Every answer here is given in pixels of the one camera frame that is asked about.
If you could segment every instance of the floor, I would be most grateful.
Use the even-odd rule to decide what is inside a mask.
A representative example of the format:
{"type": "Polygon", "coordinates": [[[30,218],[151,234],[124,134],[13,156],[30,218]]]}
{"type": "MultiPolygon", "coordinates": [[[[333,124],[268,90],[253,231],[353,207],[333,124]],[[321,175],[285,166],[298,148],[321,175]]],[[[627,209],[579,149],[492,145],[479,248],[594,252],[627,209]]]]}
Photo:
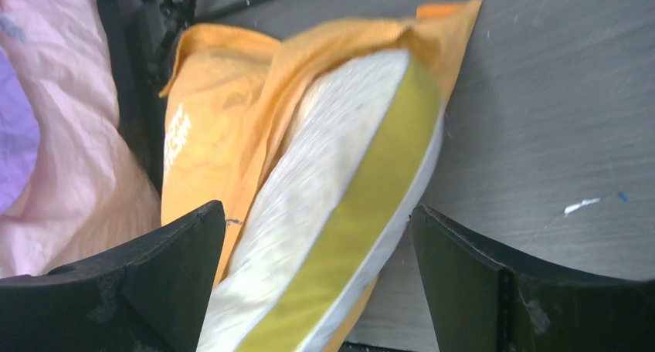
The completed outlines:
{"type": "MultiPolygon", "coordinates": [[[[199,0],[199,11],[230,1],[199,0]]],[[[221,23],[284,38],[434,1],[452,0],[277,0],[221,23]]],[[[655,277],[652,1],[484,0],[424,202],[564,266],[655,277]]],[[[123,0],[126,19],[136,6],[123,0]]],[[[408,235],[348,340],[438,351],[408,235]]]]}

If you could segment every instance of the pink fabric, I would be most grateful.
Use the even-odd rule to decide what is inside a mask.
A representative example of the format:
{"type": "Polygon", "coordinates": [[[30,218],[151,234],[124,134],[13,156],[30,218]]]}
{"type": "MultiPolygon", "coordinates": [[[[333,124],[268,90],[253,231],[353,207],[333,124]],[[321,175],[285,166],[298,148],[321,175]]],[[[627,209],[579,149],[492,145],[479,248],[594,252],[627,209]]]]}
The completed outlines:
{"type": "Polygon", "coordinates": [[[0,0],[0,47],[41,131],[29,188],[0,215],[0,276],[43,274],[157,228],[157,194],[117,132],[96,0],[0,0]]]}

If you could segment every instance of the black plastic piece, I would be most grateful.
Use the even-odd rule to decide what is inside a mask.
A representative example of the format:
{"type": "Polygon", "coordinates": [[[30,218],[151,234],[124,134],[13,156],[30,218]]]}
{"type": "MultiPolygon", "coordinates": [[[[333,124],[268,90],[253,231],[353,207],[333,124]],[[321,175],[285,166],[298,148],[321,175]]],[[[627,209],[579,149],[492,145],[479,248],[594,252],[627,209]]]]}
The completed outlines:
{"type": "Polygon", "coordinates": [[[211,201],[48,275],[0,279],[0,350],[195,351],[225,227],[211,201]]]}
{"type": "Polygon", "coordinates": [[[97,9],[100,20],[107,34],[107,45],[111,58],[111,72],[116,84],[118,95],[118,107],[120,113],[120,124],[118,131],[125,139],[125,142],[134,152],[141,166],[150,171],[153,166],[153,159],[157,160],[157,154],[163,147],[151,150],[148,140],[148,130],[144,127],[144,101],[140,98],[142,88],[138,86],[133,68],[134,62],[129,57],[127,40],[125,39],[123,21],[118,8],[118,0],[97,0],[97,9]]]}
{"type": "Polygon", "coordinates": [[[411,229],[441,352],[655,350],[655,280],[559,266],[424,205],[411,229]]]}

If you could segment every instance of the purple fabric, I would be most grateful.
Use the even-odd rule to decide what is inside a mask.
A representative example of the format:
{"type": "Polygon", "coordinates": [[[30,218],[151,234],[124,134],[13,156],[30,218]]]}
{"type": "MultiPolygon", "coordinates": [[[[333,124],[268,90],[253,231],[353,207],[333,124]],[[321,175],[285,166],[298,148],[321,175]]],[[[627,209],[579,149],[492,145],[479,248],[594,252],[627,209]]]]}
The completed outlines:
{"type": "Polygon", "coordinates": [[[28,184],[39,141],[32,106],[0,49],[0,214],[14,204],[28,184]]]}

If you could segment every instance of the blue speck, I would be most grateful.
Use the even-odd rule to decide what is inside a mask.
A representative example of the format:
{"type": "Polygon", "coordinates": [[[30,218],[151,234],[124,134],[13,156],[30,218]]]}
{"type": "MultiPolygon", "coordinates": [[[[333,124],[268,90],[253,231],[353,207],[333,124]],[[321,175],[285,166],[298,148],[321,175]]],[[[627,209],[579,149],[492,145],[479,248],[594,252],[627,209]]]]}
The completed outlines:
{"type": "Polygon", "coordinates": [[[0,30],[5,32],[7,36],[25,43],[25,34],[12,20],[5,16],[0,16],[0,30]]]}

